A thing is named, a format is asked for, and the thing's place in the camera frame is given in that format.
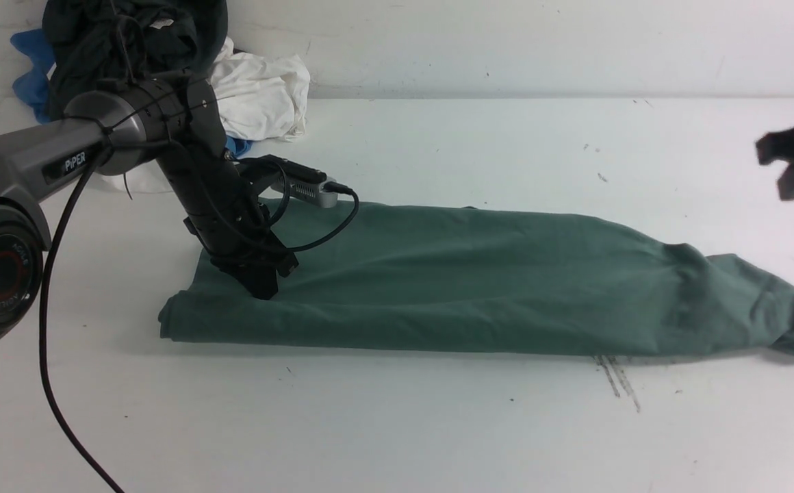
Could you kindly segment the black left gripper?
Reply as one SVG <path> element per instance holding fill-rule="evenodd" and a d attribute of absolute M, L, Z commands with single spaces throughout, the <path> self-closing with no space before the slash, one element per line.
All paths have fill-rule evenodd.
<path fill-rule="evenodd" d="M 279 277 L 299 262 L 235 164 L 200 147 L 169 147 L 158 163 L 210 258 L 226 263 L 222 271 L 254 299 L 277 294 Z"/>

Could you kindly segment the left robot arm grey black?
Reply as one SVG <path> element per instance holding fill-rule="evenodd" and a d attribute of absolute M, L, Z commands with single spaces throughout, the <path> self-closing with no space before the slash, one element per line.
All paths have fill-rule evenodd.
<path fill-rule="evenodd" d="M 256 299 L 271 299 L 278 278 L 298 266 L 259 200 L 284 172 L 270 162 L 236 166 L 225 141 L 212 87 L 188 70 L 99 82 L 60 121 L 0 135 L 0 339 L 33 305 L 44 252 L 55 246 L 41 203 L 92 173 L 115 177 L 150 160 L 213 265 Z"/>

